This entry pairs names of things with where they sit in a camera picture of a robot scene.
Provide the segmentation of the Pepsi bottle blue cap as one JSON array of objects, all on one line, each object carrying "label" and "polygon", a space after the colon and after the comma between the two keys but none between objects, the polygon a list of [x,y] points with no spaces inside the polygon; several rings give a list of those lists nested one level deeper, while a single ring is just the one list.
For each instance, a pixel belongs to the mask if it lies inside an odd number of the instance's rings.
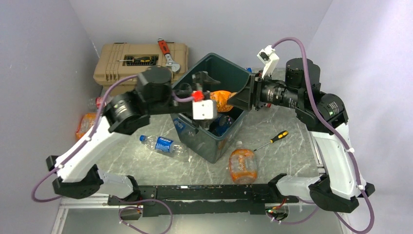
[{"label": "Pepsi bottle blue cap", "polygon": [[233,124],[234,120],[231,116],[218,114],[217,118],[211,123],[209,130],[214,135],[222,136]]}]

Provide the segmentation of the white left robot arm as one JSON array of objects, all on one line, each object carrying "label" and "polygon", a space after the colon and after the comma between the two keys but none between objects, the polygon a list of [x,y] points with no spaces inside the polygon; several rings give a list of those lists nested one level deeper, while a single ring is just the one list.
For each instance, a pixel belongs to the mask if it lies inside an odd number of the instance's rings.
[{"label": "white left robot arm", "polygon": [[144,72],[129,76],[136,81],[131,91],[114,96],[98,109],[94,125],[66,153],[50,156],[46,162],[56,174],[53,189],[57,195],[83,199],[95,193],[118,197],[135,204],[141,197],[133,176],[109,174],[96,162],[103,154],[150,123],[150,117],[163,114],[191,113],[194,120],[210,120],[217,116],[216,102],[209,98],[205,86],[217,80],[207,72],[197,72],[188,90],[175,91],[171,71],[151,66]]}]

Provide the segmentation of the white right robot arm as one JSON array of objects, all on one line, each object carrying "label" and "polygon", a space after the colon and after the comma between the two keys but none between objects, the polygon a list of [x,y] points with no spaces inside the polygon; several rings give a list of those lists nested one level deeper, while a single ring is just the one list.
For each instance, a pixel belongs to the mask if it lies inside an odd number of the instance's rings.
[{"label": "white right robot arm", "polygon": [[293,109],[311,135],[325,173],[316,177],[279,174],[269,181],[274,202],[287,196],[313,201],[325,211],[351,213],[358,199],[375,191],[355,169],[350,158],[348,115],[340,97],[320,90],[320,67],[311,60],[293,58],[286,63],[285,79],[252,74],[228,104],[250,111],[269,103]]}]

